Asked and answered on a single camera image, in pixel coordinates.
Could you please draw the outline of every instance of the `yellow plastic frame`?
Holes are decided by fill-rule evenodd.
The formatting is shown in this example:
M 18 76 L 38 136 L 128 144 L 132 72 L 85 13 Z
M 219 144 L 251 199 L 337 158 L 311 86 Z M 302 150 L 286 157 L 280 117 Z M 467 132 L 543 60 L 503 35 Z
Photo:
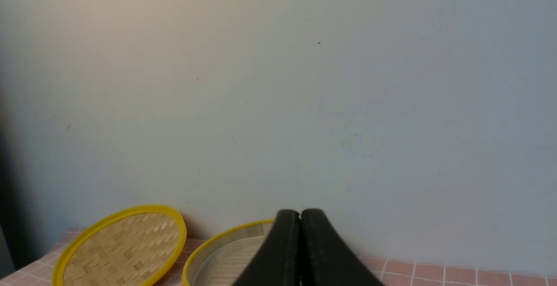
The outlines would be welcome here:
M 97 233 L 99 230 L 103 229 L 110 224 L 113 224 L 116 221 L 119 221 L 125 217 L 136 215 L 136 214 L 143 214 L 143 213 L 161 213 L 166 216 L 173 218 L 178 226 L 178 230 L 180 231 L 180 235 L 178 237 L 178 243 L 176 244 L 176 248 L 172 252 L 171 256 L 168 260 L 164 263 L 160 270 L 155 272 L 150 278 L 145 280 L 145 282 L 139 286 L 152 286 L 160 280 L 166 272 L 168 272 L 173 264 L 176 262 L 180 253 L 182 252 L 185 239 L 187 237 L 187 230 L 185 227 L 184 219 L 181 216 L 180 212 L 176 211 L 175 209 L 169 206 L 163 205 L 144 205 L 144 206 L 137 206 L 131 207 L 129 209 L 124 209 L 123 211 L 114 213 L 104 219 L 98 221 L 88 229 L 86 229 L 83 233 L 81 233 L 76 239 L 71 242 L 71 244 L 66 247 L 64 252 L 62 252 L 58 262 L 56 262 L 56 266 L 54 267 L 54 271 L 52 272 L 52 286 L 64 286 L 64 270 L 66 268 L 67 263 L 70 261 L 71 257 L 77 251 L 77 249 L 92 235 Z
M 251 227 L 251 226 L 259 225 L 259 224 L 273 223 L 274 221 L 275 221 L 275 219 L 267 219 L 267 220 L 255 221 L 255 222 L 251 222 L 251 223 L 248 223 L 248 224 L 236 226 L 236 227 L 233 227 L 233 228 L 231 228 L 231 229 L 229 229 L 229 230 L 227 230 L 227 231 L 223 231 L 223 232 L 221 232 L 220 234 L 218 234 L 217 236 L 215 236 L 215 237 L 213 237 L 213 238 L 207 240 L 206 242 L 204 242 L 201 246 L 199 246 L 197 249 L 195 249 L 195 251 L 189 256 L 188 260 L 185 262 L 184 269 L 183 269 L 182 272 L 181 272 L 181 284 L 182 284 L 183 286 L 191 286 L 191 285 L 189 284 L 189 282 L 188 282 L 187 277 L 186 277 L 186 276 L 187 276 L 187 275 L 186 275 L 186 272 L 188 271 L 189 264 L 190 264 L 191 261 L 197 256 L 197 254 L 199 254 L 199 253 L 201 252 L 201 250 L 205 249 L 205 247 L 207 247 L 208 245 L 212 244 L 215 240 L 217 240 L 217 239 L 219 239 L 219 238 L 221 238 L 221 237 L 223 237 L 223 236 L 226 236 L 226 235 L 228 235 L 228 234 L 230 234 L 230 233 L 233 233 L 233 232 L 235 232 L 235 231 L 237 231 L 237 230 L 244 229 L 244 228 L 246 228 L 246 227 Z

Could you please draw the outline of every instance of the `pink tile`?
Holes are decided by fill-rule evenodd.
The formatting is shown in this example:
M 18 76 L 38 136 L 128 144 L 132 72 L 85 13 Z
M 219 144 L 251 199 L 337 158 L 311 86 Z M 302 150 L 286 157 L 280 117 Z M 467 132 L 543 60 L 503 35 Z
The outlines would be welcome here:
M 67 244 L 74 239 L 75 233 L 74 232 L 67 232 L 66 234 L 62 235 L 62 238 L 58 241 L 59 244 Z
M 414 264 L 410 262 L 388 260 L 386 262 L 385 272 L 412 276 L 412 272 L 414 272 Z
M 12 286 L 31 286 L 38 282 L 38 278 L 33 276 L 24 276 L 12 283 Z
M 443 266 L 430 266 L 428 264 L 416 264 L 414 277 L 443 280 Z
M 445 269 L 445 282 L 458 282 L 475 285 L 476 270 L 447 267 Z
M 188 260 L 189 256 L 191 256 L 191 252 L 182 252 L 176 262 L 185 263 Z
M 412 286 L 443 286 L 443 281 L 427 280 L 414 277 Z
M 410 286 L 410 276 L 384 273 L 381 281 L 386 286 Z
M 33 262 L 31 264 L 29 264 L 28 266 L 20 269 L 20 272 L 23 272 L 25 274 L 29 274 L 30 272 L 33 272 L 34 270 L 40 268 L 41 266 L 43 266 L 42 263 L 40 262 Z
M 362 263 L 372 272 L 382 272 L 385 266 L 384 259 L 378 258 L 361 258 Z
M 165 274 L 160 280 L 157 280 L 153 286 L 163 286 L 170 280 L 171 277 L 172 276 Z
M 510 286 L 511 280 L 508 273 L 478 271 L 478 284 L 486 286 Z
M 4 277 L 2 279 L 2 282 L 6 283 L 6 284 L 12 284 L 16 280 L 18 280 L 18 279 L 20 279 L 24 276 L 25 276 L 25 274 L 23 274 L 22 272 L 16 271 L 16 272 L 13 272 L 12 274 L 9 274 L 8 276 Z
M 193 240 L 191 242 L 189 242 L 189 244 L 187 244 L 187 246 L 184 248 L 185 252 L 194 252 L 195 249 L 197 249 L 199 246 L 203 245 L 204 241 L 201 240 Z
M 49 280 L 39 280 L 38 282 L 33 284 L 33 286 L 52 286 L 52 282 L 50 282 Z
M 513 286 L 545 286 L 545 278 L 541 276 L 513 274 Z
M 184 264 L 180 263 L 180 262 L 176 262 L 170 270 L 168 270 L 167 274 L 171 274 L 171 275 L 176 275 L 176 274 L 181 274 L 181 272 L 184 270 Z
M 58 257 L 59 256 L 57 254 L 50 252 L 46 254 L 46 256 L 40 258 L 39 261 L 43 262 L 44 264 L 48 264 L 52 260 L 58 260 Z
M 173 276 L 165 282 L 165 286 L 181 286 L 181 276 Z
M 62 252 L 66 248 L 67 244 L 56 244 L 49 252 Z
M 58 259 L 60 258 L 60 255 L 58 254 L 54 254 L 56 257 L 52 260 L 50 260 L 49 262 L 47 262 L 46 264 L 50 265 L 50 266 L 55 266 L 56 263 L 58 262 Z
M 48 276 L 48 274 L 52 273 L 52 270 L 54 270 L 52 266 L 41 266 L 30 274 L 38 278 L 45 278 L 46 276 Z

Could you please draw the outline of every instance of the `white wall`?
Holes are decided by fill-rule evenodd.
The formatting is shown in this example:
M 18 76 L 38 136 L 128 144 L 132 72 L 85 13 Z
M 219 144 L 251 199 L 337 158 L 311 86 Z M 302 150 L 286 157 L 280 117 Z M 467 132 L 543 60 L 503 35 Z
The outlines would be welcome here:
M 322 207 L 360 254 L 557 274 L 556 7 L 0 0 L 40 251 L 143 203 L 205 237 Z

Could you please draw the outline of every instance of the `bamboo sieve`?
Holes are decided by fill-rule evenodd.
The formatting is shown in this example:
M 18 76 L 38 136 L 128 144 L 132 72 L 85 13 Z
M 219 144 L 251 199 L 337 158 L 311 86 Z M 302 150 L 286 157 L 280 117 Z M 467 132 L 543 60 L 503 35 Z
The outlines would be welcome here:
M 272 219 L 248 223 L 207 240 L 185 263 L 183 286 L 233 284 L 259 250 L 272 224 Z
M 60 256 L 53 286 L 151 286 L 176 262 L 186 228 L 167 206 L 138 206 L 97 222 Z

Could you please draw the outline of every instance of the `pink tiled countertop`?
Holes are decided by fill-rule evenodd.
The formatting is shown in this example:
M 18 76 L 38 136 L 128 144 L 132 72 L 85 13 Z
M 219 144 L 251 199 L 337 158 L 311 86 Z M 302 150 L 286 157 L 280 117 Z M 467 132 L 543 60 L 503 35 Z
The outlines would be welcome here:
M 0 280 L 0 286 L 51 286 L 52 270 L 64 248 L 84 228 L 74 227 L 44 257 Z M 176 264 L 156 286 L 181 286 L 181 271 L 191 252 L 205 240 L 188 238 Z M 386 286 L 557 286 L 555 278 L 492 272 L 416 262 L 361 257 L 368 269 Z

